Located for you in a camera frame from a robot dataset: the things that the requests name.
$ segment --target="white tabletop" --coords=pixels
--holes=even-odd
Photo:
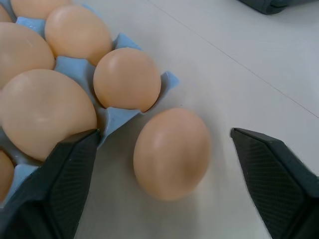
[[[112,134],[98,151],[77,239],[269,239],[246,189],[232,127],[283,140],[319,174],[319,1],[273,16],[236,0],[76,0],[100,12],[181,84],[159,107]],[[172,107],[211,130],[213,156],[179,202],[137,184],[133,151],[143,125]]]

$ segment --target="egg cup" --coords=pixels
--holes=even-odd
[[[0,0],[0,3],[3,4],[5,9],[9,12],[13,20],[15,16],[12,11],[10,0]],[[91,10],[98,15],[93,9],[88,5],[83,5],[85,8]],[[37,32],[39,35],[44,37],[45,29],[45,20],[44,19],[35,19],[35,18],[26,18],[18,17],[16,20],[17,24],[24,25],[33,31]],[[113,42],[113,50],[119,48],[135,48],[141,50],[141,48],[135,44],[131,39],[129,39],[123,33],[120,33],[116,40]],[[93,75],[95,67],[91,65],[86,59],[75,59],[65,56],[58,56],[56,59],[55,71],[60,72],[75,82],[77,82],[89,95],[94,108],[97,113],[97,118],[100,120],[102,127],[100,127],[101,138],[98,144],[100,147],[106,140],[106,138],[117,130],[119,127],[124,125],[126,122],[131,120],[137,115],[144,115],[147,112],[154,109],[157,104],[165,97],[165,95],[179,84],[179,79],[171,72],[167,71],[161,75],[161,90],[159,98],[156,103],[152,106],[150,110],[145,113],[142,113],[140,110],[125,110],[109,107],[107,109],[103,108],[98,101],[93,88]],[[7,155],[17,164],[14,170],[14,178],[10,188],[10,191],[1,207],[4,207],[6,203],[10,200],[13,194],[17,191],[19,186],[24,182],[24,180],[38,169],[42,164],[26,154],[22,153],[17,147],[13,145],[12,142],[5,135],[3,129],[0,129],[0,147],[7,153]]]

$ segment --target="textured gripper pad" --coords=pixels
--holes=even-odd
[[[23,182],[0,211],[0,239],[74,237],[99,139],[99,133],[91,130],[56,146],[44,165]]]
[[[236,128],[231,137],[249,194],[272,238],[297,239],[311,228],[306,230],[311,237],[304,239],[315,239],[319,215],[309,212],[318,206],[318,178],[280,140]]]

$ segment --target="brown egg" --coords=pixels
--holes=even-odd
[[[143,128],[134,151],[134,171],[151,196],[174,201],[189,195],[205,175],[211,139],[204,122],[184,109],[170,109]]]
[[[14,167],[9,157],[0,151],[0,203],[5,200],[13,181]]]
[[[16,16],[47,19],[58,7],[71,4],[72,0],[11,0]]]
[[[144,52],[121,48],[107,54],[94,73],[94,91],[105,107],[147,111],[160,94],[160,73]]]
[[[11,17],[0,3],[0,22],[12,22]]]
[[[96,128],[96,114],[85,91],[51,70],[31,70],[3,89],[2,126],[22,152],[44,161],[65,138]]]
[[[112,50],[107,25],[79,5],[53,11],[46,22],[45,38],[55,56],[87,59],[94,66]]]
[[[22,72],[54,68],[52,51],[36,32],[10,22],[0,22],[0,32],[0,89]]]

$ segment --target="egg tray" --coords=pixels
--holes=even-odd
[[[17,24],[24,25],[44,37],[45,20],[26,17],[16,18],[13,14],[9,0],[0,0],[0,4],[4,6],[13,20],[16,19]],[[98,15],[98,13],[96,13],[88,5],[84,4],[83,6]],[[114,40],[113,42],[113,50],[125,47],[141,50],[141,48],[131,39],[129,39],[125,34],[120,33],[116,40]],[[95,98],[93,88],[93,75],[95,67],[85,59],[75,59],[65,56],[58,56],[56,59],[56,66],[54,70],[73,79],[89,95],[96,110],[98,119],[100,120],[101,125],[104,125],[104,127],[101,127],[103,129],[101,130],[101,138],[98,147],[100,147],[105,142],[106,138],[111,133],[127,123],[133,117],[137,115],[144,115],[147,113],[142,113],[140,110],[125,110],[113,107],[105,109],[101,107]],[[161,90],[159,98],[149,111],[154,109],[169,92],[169,90],[174,88],[178,84],[179,79],[173,73],[169,71],[163,73],[161,75]],[[13,183],[4,203],[0,205],[0,208],[2,208],[17,191],[22,182],[39,166],[41,166],[41,163],[30,158],[29,156],[21,152],[17,147],[15,147],[12,142],[10,142],[2,128],[0,129],[0,147],[13,160],[13,163],[16,164],[16,167],[14,169]]]

